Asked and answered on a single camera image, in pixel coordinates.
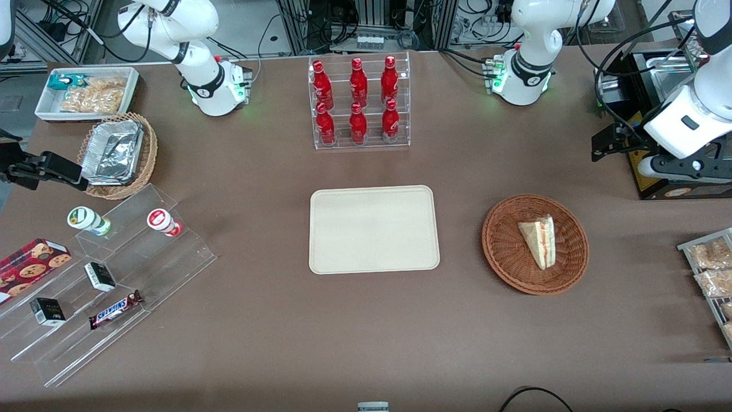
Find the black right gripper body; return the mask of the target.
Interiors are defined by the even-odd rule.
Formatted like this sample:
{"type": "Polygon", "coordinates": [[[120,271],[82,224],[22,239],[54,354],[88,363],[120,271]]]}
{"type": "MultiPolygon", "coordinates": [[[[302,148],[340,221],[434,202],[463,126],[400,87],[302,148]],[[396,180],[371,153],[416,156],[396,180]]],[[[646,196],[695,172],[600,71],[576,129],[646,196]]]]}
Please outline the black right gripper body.
{"type": "Polygon", "coordinates": [[[26,189],[37,189],[44,175],[39,169],[40,158],[21,148],[22,139],[1,130],[1,178],[2,182],[26,189]]]}

